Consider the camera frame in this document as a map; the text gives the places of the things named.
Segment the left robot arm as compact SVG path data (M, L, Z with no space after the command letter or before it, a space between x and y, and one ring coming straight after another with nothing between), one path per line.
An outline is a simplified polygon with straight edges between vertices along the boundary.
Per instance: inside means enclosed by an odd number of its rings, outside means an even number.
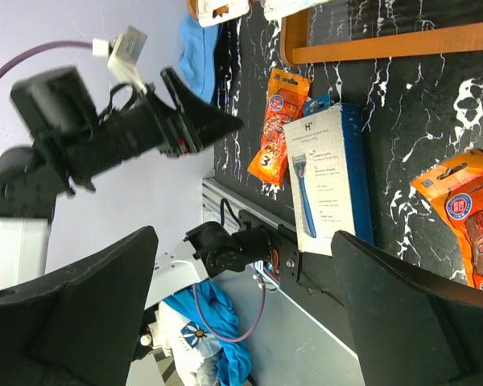
M242 128L243 122L194 95L171 68L161 76L173 100L133 90L122 107L97 110L74 67L15 83L12 104L30 146L0 157L0 290L45 272L57 198L149 150L169 158L197 154Z

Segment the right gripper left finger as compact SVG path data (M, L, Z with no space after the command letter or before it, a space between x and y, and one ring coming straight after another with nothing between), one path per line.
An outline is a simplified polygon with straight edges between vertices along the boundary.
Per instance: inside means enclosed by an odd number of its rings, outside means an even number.
M123 385L158 237L142 227L98 253L0 290L0 385Z

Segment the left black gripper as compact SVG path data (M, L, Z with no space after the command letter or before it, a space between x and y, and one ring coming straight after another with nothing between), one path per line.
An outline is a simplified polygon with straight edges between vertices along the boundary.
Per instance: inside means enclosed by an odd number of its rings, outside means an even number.
M75 184L93 189L93 177L153 149L169 158L200 153L244 127L196 96L173 68L160 75L174 108L155 92L133 91L121 109L97 113L87 92L69 94L76 121L64 129L64 172Z

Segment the Gillette razor blister pack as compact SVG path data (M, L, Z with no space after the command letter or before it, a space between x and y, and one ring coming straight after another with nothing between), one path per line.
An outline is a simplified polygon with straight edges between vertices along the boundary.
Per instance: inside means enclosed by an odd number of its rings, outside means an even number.
M289 15L307 10L330 0L265 0L261 1L264 16L267 20L280 20Z

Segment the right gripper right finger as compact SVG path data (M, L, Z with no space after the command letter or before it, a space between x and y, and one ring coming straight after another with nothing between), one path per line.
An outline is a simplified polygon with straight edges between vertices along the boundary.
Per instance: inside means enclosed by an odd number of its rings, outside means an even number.
M332 258L367 385L483 385L483 291L338 231Z

